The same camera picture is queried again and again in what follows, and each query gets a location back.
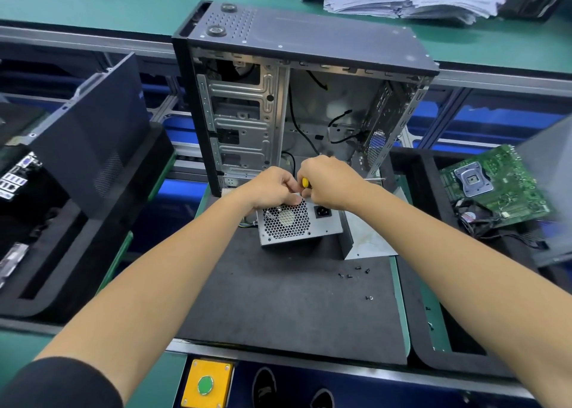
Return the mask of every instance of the shoe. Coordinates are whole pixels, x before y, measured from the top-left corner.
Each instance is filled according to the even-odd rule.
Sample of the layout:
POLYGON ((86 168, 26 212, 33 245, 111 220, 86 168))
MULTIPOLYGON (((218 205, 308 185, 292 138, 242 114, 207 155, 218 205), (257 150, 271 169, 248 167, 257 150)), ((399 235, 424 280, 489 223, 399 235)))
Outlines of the shoe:
POLYGON ((254 408, 276 407, 276 378, 267 367, 261 367, 252 383, 252 406, 254 408))
POLYGON ((321 389, 314 395, 310 408, 335 408, 333 394, 328 389, 321 389))

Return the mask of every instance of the black foam mat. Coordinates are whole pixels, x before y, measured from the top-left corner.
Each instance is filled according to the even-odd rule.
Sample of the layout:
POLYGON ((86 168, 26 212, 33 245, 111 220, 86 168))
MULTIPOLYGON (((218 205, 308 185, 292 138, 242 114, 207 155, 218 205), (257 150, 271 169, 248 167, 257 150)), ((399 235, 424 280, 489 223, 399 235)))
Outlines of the black foam mat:
POLYGON ((407 362, 389 258, 344 261, 335 235, 262 248, 256 228, 237 229, 177 337, 407 362))

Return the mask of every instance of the forearm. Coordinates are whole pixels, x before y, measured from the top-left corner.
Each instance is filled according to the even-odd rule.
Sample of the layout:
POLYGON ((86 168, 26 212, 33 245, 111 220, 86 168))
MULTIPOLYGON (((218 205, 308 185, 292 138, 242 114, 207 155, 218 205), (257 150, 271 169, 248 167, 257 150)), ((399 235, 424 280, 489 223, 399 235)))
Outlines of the forearm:
POLYGON ((479 343, 524 381, 524 362, 570 370, 572 296, 381 187, 361 184, 351 211, 370 224, 479 343))
POLYGON ((137 259, 39 354, 69 356, 100 370, 126 402, 165 350, 251 209, 239 192, 137 259))

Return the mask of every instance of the screwdriver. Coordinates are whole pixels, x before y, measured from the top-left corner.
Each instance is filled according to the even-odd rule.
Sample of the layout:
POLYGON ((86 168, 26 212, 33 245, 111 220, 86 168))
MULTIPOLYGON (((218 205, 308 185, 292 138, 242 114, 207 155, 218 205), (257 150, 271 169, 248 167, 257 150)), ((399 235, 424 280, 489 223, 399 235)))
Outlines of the screwdriver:
MULTIPOLYGON (((367 179, 364 179, 365 181, 368 182, 377 182, 377 181, 384 181, 386 178, 384 177, 368 177, 367 179)), ((311 188, 312 186, 310 185, 310 181, 303 177, 302 178, 302 187, 304 188, 311 188)))

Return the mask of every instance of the motherboard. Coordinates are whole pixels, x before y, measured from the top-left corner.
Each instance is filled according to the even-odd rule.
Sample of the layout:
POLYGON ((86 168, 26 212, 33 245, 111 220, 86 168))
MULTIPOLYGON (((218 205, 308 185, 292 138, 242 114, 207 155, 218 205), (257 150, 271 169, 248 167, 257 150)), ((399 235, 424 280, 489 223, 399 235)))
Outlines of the motherboard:
POLYGON ((515 148, 507 144, 444 168, 440 175, 451 203, 473 199, 499 217, 495 227, 552 211, 515 148))

